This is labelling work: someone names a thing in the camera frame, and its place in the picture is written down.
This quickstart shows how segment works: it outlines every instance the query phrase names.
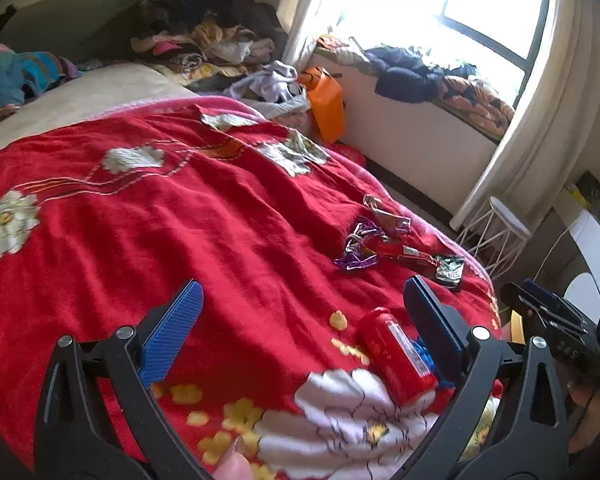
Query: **orange bag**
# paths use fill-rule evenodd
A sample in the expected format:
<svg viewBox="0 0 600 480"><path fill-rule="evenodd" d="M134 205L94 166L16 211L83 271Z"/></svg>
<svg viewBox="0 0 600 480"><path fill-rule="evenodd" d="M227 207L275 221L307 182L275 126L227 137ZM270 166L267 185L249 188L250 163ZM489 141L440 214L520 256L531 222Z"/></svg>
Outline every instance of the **orange bag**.
<svg viewBox="0 0 600 480"><path fill-rule="evenodd" d="M298 82L306 86L322 141L333 144L344 134L342 87L321 66L306 69L298 76Z"/></svg>

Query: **floor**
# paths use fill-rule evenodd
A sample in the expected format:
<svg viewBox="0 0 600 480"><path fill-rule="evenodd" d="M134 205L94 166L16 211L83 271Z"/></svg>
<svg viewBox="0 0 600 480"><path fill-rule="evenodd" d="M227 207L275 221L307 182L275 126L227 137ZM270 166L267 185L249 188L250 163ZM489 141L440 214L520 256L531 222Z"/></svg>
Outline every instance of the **floor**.
<svg viewBox="0 0 600 480"><path fill-rule="evenodd" d="M451 227L449 227L448 224L443 224L442 222L439 222L438 220L436 220L435 218L433 218L433 216L431 216L429 213L427 213L423 209L419 208L413 202L411 202L410 200L408 200L407 198L405 198L403 195L401 195L400 193L398 193L395 189L392 189L391 187L387 186L387 184L385 184L384 182L382 183L382 185L389 192L389 194L392 196L392 198L396 202L400 202L403 206L407 207L408 209L410 209L411 211L413 211L414 213L416 213L416 215L418 215L423 220L426 220L428 223L430 223L431 225L433 225L433 227L435 227L435 228L439 229L440 231L442 231L445 235L447 235L452 240L456 239L456 237L458 236L458 234L456 234L453 231L453 229Z"/></svg>

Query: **window frame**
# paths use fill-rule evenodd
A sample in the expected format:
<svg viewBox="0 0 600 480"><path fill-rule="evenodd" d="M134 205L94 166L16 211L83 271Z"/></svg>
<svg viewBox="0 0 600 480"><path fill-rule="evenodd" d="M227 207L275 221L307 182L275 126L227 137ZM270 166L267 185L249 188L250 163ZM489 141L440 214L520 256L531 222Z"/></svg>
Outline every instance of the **window frame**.
<svg viewBox="0 0 600 480"><path fill-rule="evenodd" d="M534 32L533 40L531 41L531 47L529 48L529 53L526 58L520 56L520 54L516 54L511 49L507 48L503 44L495 41L489 36L475 30L464 23L457 22L445 15L446 6L448 5L449 0L445 0L445 3L442 5L442 11L439 15L436 16L438 23L445 27L451 28L460 34L471 38L477 43L487 47L490 50L493 50L496 54L499 54L504 59L513 63L515 66L519 67L525 75L522 78L522 83L520 83L520 90L518 91L518 95L516 96L515 101L513 101L513 107L516 108L518 106L518 102L520 102L520 97L525 91L526 84L529 81L529 77L531 76L531 71L536 63L536 58L538 57L538 51L540 50L540 42L542 41L542 33L544 32L544 26L546 24L546 19L549 14L549 0L542 0L540 3L540 11L538 13L538 22L536 23L536 31Z"/></svg>

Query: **curtain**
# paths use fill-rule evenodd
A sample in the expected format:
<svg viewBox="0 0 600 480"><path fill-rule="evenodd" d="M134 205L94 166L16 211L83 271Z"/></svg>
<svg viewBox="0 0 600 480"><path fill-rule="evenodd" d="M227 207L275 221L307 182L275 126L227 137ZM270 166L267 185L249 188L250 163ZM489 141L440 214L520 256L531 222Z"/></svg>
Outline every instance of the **curtain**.
<svg viewBox="0 0 600 480"><path fill-rule="evenodd" d="M600 1L550 0L549 14L518 109L455 230L492 194L536 229L587 141L600 104Z"/></svg>
<svg viewBox="0 0 600 480"><path fill-rule="evenodd" d="M336 22L339 13L331 0L280 0L278 18L289 34L282 62L304 70L316 39Z"/></svg>

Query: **red blanket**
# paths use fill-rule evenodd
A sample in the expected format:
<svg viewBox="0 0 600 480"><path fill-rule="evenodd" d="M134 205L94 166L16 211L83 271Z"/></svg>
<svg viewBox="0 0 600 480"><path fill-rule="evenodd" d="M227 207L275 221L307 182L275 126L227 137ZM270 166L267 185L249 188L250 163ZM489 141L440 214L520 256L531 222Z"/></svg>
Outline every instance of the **red blanket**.
<svg viewBox="0 0 600 480"><path fill-rule="evenodd" d="M353 163L320 160L325 152L310 144L303 152L272 123L222 133L203 123L213 113L105 118L0 151L0 432L31 463L57 339L105 338L194 278L204 309L154 385L192 452L212 467L243 434L256 480L389 478L435 420L433 393L395 406L357 348L356 323L386 306L414 335L402 306L413 272L382 261L345 274L333 260L365 193L413 218L413 247L455 245ZM226 120L240 122L216 125ZM430 286L497 334L479 272L466 267L459 293Z"/></svg>

